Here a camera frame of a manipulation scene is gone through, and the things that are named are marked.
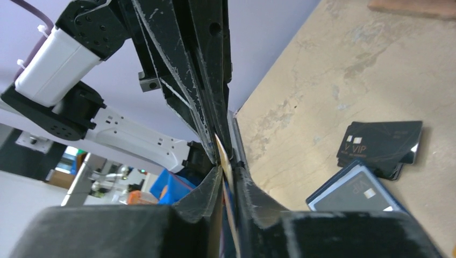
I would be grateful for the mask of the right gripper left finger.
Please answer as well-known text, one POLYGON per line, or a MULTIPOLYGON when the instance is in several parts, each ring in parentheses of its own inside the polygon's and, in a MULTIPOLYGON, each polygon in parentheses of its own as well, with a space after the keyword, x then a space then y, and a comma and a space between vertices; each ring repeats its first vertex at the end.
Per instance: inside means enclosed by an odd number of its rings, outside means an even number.
POLYGON ((11 257, 218 257, 222 169, 173 205, 48 207, 11 257))

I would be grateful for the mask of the single gold credit card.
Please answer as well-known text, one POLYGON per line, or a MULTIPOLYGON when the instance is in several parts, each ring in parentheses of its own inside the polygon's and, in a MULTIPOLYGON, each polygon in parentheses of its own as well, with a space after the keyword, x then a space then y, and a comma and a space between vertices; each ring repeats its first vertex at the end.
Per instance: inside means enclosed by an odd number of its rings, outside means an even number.
POLYGON ((229 227, 234 243, 234 247, 236 250, 236 257, 241 257, 240 252, 240 242, 239 242, 239 234, 238 229, 236 226, 236 219, 235 219, 235 204, 234 204, 234 179, 233 179, 233 170, 231 167, 231 163, 227 152, 217 134, 215 134, 215 143, 217 144, 218 154, 220 157, 220 166, 223 170, 224 174, 224 182, 223 182, 223 194, 224 194, 224 202, 227 211, 227 219, 229 222, 229 227))

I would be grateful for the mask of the black credit card stack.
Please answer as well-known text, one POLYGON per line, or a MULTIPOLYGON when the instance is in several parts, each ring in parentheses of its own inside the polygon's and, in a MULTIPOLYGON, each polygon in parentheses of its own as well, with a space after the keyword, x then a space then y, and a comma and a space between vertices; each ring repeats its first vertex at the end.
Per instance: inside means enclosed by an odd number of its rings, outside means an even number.
POLYGON ((415 163, 422 129, 422 121, 354 121, 337 151, 337 166, 361 159, 377 177, 397 180, 403 165, 415 163))

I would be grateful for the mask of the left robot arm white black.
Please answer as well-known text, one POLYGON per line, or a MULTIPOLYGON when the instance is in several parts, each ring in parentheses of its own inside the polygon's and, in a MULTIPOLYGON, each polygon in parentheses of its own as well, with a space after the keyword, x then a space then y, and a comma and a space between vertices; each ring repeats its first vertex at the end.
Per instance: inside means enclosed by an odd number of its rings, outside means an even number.
POLYGON ((1 99, 60 139, 88 140, 174 173, 189 168, 206 175, 233 157, 231 78, 227 1, 71 1, 1 99), (143 91, 160 89, 199 142, 131 121, 82 81, 128 39, 142 66, 143 91))

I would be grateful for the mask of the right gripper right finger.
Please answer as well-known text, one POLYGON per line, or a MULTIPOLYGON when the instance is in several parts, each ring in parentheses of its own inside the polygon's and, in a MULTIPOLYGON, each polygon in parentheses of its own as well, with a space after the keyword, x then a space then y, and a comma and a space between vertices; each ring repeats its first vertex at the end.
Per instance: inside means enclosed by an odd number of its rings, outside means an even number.
POLYGON ((241 257, 441 257, 404 212, 290 211, 234 169, 241 257))

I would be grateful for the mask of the single black credit card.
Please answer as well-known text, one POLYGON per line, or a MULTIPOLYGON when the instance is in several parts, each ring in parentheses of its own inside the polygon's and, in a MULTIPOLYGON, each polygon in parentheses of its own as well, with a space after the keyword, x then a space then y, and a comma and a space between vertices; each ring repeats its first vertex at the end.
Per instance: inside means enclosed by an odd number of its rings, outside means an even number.
POLYGON ((313 211, 393 211, 396 203, 365 172, 348 173, 308 204, 313 211))

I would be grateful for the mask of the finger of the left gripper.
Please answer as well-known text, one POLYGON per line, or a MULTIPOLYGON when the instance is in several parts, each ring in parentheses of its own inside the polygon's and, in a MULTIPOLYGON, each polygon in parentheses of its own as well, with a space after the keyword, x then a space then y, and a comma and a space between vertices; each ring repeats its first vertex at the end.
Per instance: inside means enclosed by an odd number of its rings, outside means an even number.
POLYGON ((212 164, 218 164, 218 154, 210 134, 209 118, 203 109, 202 93, 195 68, 190 61, 179 28, 172 1, 133 1, 139 21, 145 27, 159 57, 170 72, 163 81, 173 88, 181 104, 169 104, 170 108, 198 135, 203 149, 212 164))
POLYGON ((202 76, 204 111, 211 134, 218 135, 229 158, 233 155, 227 112, 232 79, 228 1, 190 1, 202 76))

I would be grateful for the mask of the blue leather card holder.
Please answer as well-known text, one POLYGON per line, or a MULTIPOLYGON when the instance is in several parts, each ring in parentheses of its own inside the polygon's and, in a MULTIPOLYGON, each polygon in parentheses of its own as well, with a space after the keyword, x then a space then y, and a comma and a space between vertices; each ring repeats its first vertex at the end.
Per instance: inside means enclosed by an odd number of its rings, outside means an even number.
POLYGON ((359 159, 338 171, 306 200, 311 211, 408 210, 359 159))

